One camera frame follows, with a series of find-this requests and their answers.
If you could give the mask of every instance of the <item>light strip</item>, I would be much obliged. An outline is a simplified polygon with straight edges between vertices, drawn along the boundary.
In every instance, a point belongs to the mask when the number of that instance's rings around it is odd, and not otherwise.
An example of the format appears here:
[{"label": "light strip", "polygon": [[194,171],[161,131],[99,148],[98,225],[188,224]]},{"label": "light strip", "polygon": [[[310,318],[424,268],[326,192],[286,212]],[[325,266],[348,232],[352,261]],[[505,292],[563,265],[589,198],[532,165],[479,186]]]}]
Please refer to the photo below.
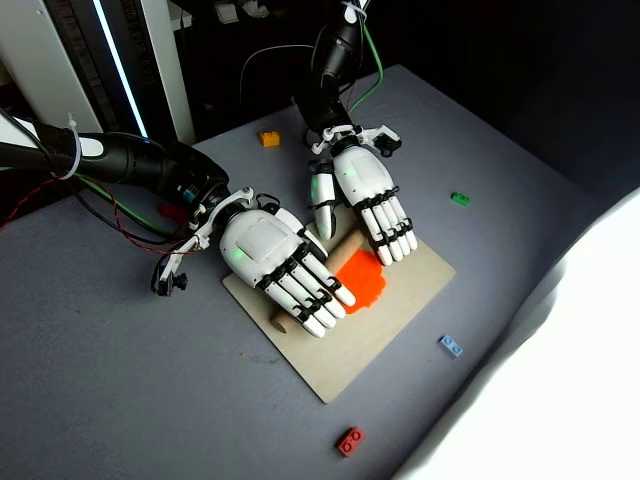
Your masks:
[{"label": "light strip", "polygon": [[136,118],[136,122],[138,123],[140,134],[146,138],[148,137],[147,129],[144,128],[144,123],[142,123],[142,117],[140,116],[140,111],[138,110],[136,99],[133,98],[133,92],[131,91],[131,87],[129,86],[129,80],[127,80],[127,75],[124,73],[124,68],[122,67],[122,62],[120,61],[120,55],[118,55],[118,50],[116,49],[116,44],[113,41],[111,29],[109,29],[109,24],[107,23],[107,18],[104,15],[104,10],[102,9],[100,0],[93,0],[93,6],[96,8],[96,13],[98,14],[98,19],[100,20],[100,26],[102,27],[105,38],[107,39],[107,45],[109,45],[111,56],[113,57],[113,61],[116,64],[116,70],[118,70],[118,75],[120,75],[120,81],[122,82],[124,91],[127,94],[127,99],[129,100],[131,111],[133,112],[133,116]]}]

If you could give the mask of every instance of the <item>wooden rolling pin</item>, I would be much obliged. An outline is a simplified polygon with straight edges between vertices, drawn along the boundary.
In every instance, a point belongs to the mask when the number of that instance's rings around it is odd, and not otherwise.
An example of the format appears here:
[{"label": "wooden rolling pin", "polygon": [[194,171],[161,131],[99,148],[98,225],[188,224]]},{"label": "wooden rolling pin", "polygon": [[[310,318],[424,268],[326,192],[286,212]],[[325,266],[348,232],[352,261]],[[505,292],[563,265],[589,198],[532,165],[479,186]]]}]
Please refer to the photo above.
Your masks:
[{"label": "wooden rolling pin", "polygon": [[[342,266],[347,263],[347,260],[358,251],[365,240],[360,229],[356,228],[353,230],[331,251],[329,258],[324,262],[325,267],[333,274],[338,273]],[[289,315],[289,313],[279,309],[271,319],[271,324],[282,333],[287,333],[291,331],[292,328],[297,328],[300,322]]]}]

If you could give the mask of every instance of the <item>tabletop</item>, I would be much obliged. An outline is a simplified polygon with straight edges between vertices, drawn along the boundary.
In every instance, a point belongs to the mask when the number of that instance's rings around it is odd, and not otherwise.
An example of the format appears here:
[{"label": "tabletop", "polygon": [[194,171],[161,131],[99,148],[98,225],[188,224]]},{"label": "tabletop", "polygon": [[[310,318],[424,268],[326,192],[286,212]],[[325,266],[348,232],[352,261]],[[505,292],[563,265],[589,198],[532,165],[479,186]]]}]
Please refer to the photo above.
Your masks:
[{"label": "tabletop", "polygon": [[[575,237],[585,197],[401,66],[352,116],[402,137],[384,162],[417,235],[457,271],[452,282],[324,405],[223,288],[229,268],[215,249],[185,258],[189,288],[160,298],[149,290],[155,255],[73,198],[57,202],[0,234],[0,478],[393,474]],[[282,146],[263,149],[265,130]],[[310,221],[302,131],[291,107],[196,148],[232,191],[274,194]],[[452,202],[454,191],[471,204]],[[117,193],[148,210],[157,202]],[[438,345],[443,335],[462,357]],[[334,445],[352,425],[367,438],[345,460]]]}]

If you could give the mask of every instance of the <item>cutting board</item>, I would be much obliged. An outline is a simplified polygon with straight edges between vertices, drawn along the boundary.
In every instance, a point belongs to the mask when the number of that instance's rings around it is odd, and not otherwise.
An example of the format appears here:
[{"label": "cutting board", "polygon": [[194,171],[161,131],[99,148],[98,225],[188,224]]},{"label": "cutting board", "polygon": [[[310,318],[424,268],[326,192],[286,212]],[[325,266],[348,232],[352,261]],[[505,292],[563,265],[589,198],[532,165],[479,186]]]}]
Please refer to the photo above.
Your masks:
[{"label": "cutting board", "polygon": [[[325,242],[330,251],[351,231],[351,210],[336,208],[337,232]],[[315,231],[314,226],[307,227]],[[260,327],[280,353],[324,403],[335,400],[367,365],[400,333],[449,281],[455,270],[418,239],[418,249],[399,263],[385,267],[387,281],[380,298],[328,330],[324,338],[302,327],[282,333],[271,325],[279,308],[262,291],[247,286],[236,275],[222,280],[226,289]]]}]

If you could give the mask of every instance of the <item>white robotic hand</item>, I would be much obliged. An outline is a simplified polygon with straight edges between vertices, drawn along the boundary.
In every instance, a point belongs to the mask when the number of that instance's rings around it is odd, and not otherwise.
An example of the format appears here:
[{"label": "white robotic hand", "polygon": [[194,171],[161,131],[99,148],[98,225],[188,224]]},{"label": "white robotic hand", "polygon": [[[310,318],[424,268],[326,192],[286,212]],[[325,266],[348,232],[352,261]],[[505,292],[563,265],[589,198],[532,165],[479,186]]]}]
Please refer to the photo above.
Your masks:
[{"label": "white robotic hand", "polygon": [[[226,225],[220,252],[231,270],[251,288],[263,290],[311,335],[324,337],[325,329],[346,316],[340,302],[355,304],[353,294],[316,256],[323,260],[327,256],[320,242],[279,204],[257,204],[250,188],[223,200],[192,239],[171,255],[159,278],[161,285],[168,281],[169,293],[172,282],[180,277],[173,275],[182,256],[208,246],[214,222]],[[177,286],[182,288],[183,283],[186,280]]]},{"label": "white robotic hand", "polygon": [[323,140],[312,147],[319,154],[331,148],[333,164],[321,162],[311,180],[311,203],[315,210],[320,237],[328,239],[335,233],[333,206],[335,178],[349,204],[369,232],[370,243],[380,262],[387,266],[399,262],[418,248],[413,224],[400,205],[391,175],[378,158],[361,145],[391,156],[400,145],[400,138],[386,126],[363,130],[353,125],[341,125],[323,132]]}]

